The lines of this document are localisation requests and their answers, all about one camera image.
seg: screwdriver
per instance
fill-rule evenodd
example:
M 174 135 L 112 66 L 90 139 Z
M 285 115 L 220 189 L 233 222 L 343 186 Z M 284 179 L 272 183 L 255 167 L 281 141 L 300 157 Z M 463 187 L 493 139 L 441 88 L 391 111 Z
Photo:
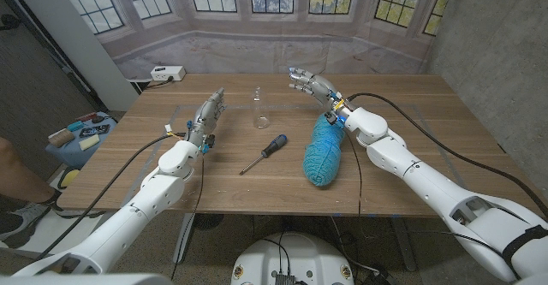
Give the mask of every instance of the screwdriver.
M 288 138 L 280 134 L 278 135 L 268 147 L 266 147 L 263 151 L 260 152 L 260 157 L 257 157 L 255 161 L 253 161 L 251 164 L 249 164 L 243 171 L 240 172 L 240 175 L 244 175 L 249 169 L 251 169 L 255 164 L 257 164 L 260 160 L 269 157 L 274 151 L 277 151 L 278 149 L 282 148 L 285 143 L 288 142 Z

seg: backdrop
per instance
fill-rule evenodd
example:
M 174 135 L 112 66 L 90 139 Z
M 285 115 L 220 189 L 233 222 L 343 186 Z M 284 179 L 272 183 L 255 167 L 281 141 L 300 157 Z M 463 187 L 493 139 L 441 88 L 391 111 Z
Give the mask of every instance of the backdrop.
M 70 0 L 128 79 L 188 73 L 415 74 L 448 0 Z

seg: wooden table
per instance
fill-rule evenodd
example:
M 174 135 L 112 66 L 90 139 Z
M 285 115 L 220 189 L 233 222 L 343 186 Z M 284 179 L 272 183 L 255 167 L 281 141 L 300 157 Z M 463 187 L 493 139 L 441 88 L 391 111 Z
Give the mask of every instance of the wooden table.
M 343 96 L 374 92 L 391 99 L 447 146 L 518 176 L 540 194 L 441 77 L 340 74 L 325 77 Z M 224 87 L 228 108 L 214 132 L 216 145 L 205 154 L 203 194 L 197 212 L 358 215 L 360 178 L 348 139 L 341 144 L 337 178 L 328 187 L 315 187 L 304 176 L 305 145 L 310 143 L 313 125 L 321 111 L 314 98 L 290 90 L 290 82 L 286 74 L 188 74 L 182 82 L 145 91 L 61 196 L 59 205 L 65 209 L 86 208 L 137 150 L 164 134 L 165 124 L 171 123 L 175 131 L 185 132 L 186 122 L 194 118 L 198 106 L 219 87 Z M 271 106 L 271 125 L 264 130 L 253 128 L 252 124 L 249 103 L 255 86 L 267 91 Z M 406 140 L 412 153 L 451 180 L 475 192 L 512 199 L 539 213 L 533 201 L 511 181 L 441 151 L 389 105 L 372 98 L 357 98 L 354 104 L 383 116 L 390 128 Z M 239 176 L 279 134 L 287 135 L 288 144 Z M 435 215 L 403 181 L 369 161 L 355 134 L 351 140 L 363 176 L 362 215 Z M 170 138 L 143 151 L 95 209 L 117 210 L 157 166 L 158 158 L 174 144 L 175 139 Z M 194 167 L 194 177 L 173 209 L 192 211 L 196 205 L 201 159 Z

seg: robot finger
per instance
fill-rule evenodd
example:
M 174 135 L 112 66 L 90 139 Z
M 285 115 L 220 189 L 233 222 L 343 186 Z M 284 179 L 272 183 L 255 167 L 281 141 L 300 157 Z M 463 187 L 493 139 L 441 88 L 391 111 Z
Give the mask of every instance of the robot finger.
M 289 84 L 289 87 L 290 88 L 293 88 L 295 90 L 298 90 L 298 91 L 302 91 L 306 94 L 309 94 L 309 95 L 312 95 L 313 92 L 312 90 L 310 90 L 310 88 L 308 86 L 304 86 L 304 85 L 296 85 L 296 84 Z

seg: screwdriver handle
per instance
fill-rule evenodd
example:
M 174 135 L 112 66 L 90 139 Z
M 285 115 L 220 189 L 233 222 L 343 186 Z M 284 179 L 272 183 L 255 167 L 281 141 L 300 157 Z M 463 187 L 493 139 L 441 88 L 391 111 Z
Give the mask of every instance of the screwdriver handle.
M 287 142 L 288 142 L 288 138 L 285 135 L 280 134 L 271 142 L 270 145 L 268 145 L 268 147 L 266 147 L 263 151 L 261 151 L 260 154 L 264 158 L 267 158 L 274 151 L 277 151 L 278 149 L 282 148 Z

